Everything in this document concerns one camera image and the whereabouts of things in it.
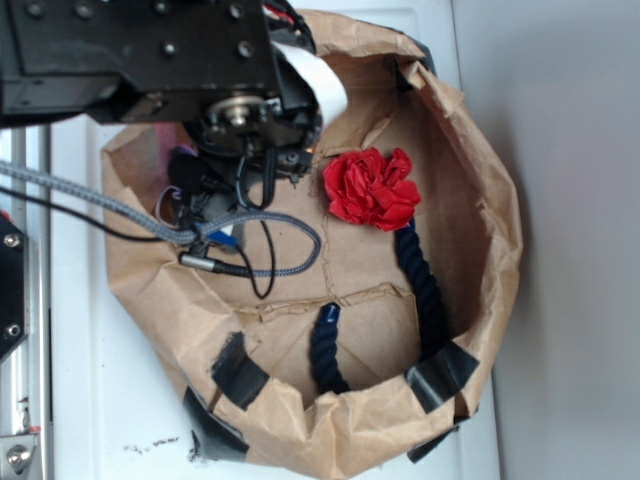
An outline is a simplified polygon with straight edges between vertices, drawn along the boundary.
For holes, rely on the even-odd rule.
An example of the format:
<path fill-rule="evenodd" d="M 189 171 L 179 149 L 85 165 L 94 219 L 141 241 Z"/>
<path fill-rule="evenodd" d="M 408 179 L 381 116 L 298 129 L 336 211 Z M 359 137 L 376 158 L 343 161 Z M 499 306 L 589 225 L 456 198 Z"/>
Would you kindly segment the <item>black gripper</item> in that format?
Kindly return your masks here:
<path fill-rule="evenodd" d="M 233 97 L 207 109 L 181 99 L 167 109 L 192 141 L 173 149 L 167 169 L 171 184 L 187 193 L 226 193 L 238 211 L 264 210 L 277 180 L 296 184 L 310 172 L 322 127 L 315 99 Z"/>

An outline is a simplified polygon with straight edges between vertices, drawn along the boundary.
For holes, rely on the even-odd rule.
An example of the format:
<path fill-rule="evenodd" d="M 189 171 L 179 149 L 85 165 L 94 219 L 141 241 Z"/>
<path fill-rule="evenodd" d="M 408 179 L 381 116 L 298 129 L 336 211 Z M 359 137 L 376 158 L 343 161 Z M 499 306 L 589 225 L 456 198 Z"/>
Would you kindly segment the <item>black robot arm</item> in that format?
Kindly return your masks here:
<path fill-rule="evenodd" d="M 347 108 L 345 88 L 285 1 L 5 1 L 1 124 L 85 114 L 179 123 L 169 163 L 190 218 L 263 210 Z"/>

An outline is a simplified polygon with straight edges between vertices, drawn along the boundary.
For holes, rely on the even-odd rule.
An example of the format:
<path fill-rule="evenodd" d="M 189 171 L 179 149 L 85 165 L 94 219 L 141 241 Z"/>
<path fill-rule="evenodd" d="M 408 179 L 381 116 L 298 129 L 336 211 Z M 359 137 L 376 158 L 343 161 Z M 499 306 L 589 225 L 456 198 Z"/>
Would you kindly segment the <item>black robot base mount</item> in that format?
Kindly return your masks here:
<path fill-rule="evenodd" d="M 28 237 L 1 211 L 1 363 L 30 333 L 28 300 Z"/>

